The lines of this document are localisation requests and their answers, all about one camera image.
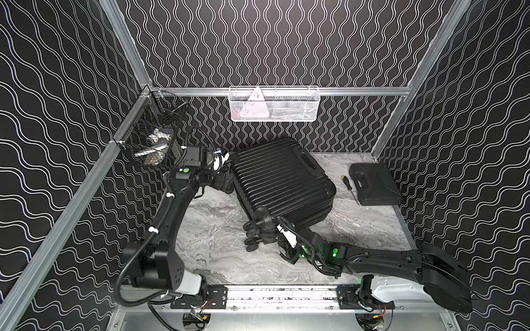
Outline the black ribbed hard-shell suitcase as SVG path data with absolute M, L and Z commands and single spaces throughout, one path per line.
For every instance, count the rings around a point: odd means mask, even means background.
M 230 175 L 240 205 L 247 251 L 280 239 L 278 219 L 296 228 L 320 223 L 331 212 L 334 182 L 296 140 L 276 139 L 230 155 Z

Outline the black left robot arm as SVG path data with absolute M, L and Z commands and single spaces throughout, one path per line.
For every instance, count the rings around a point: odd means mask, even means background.
M 124 249 L 125 264 L 114 289 L 121 306 L 167 304 L 178 295 L 193 305 L 207 300 L 206 280 L 186 269 L 175 247 L 190 203 L 202 197 L 207 186 L 226 194 L 233 192 L 228 158 L 229 152 L 223 148 L 187 146 L 163 175 L 164 194 L 151 226 L 139 241 Z

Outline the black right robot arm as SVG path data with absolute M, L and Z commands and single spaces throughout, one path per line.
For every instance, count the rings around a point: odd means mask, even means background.
M 425 294 L 447 310 L 463 314 L 473 310 L 468 270 L 436 245 L 423 244 L 408 251 L 368 249 L 326 241 L 308 228 L 296 228 L 284 217 L 275 223 L 287 238 L 288 248 L 282 257 L 290 263 L 303 256 L 319 273 L 335 278 L 345 271 L 396 277 L 422 286 Z

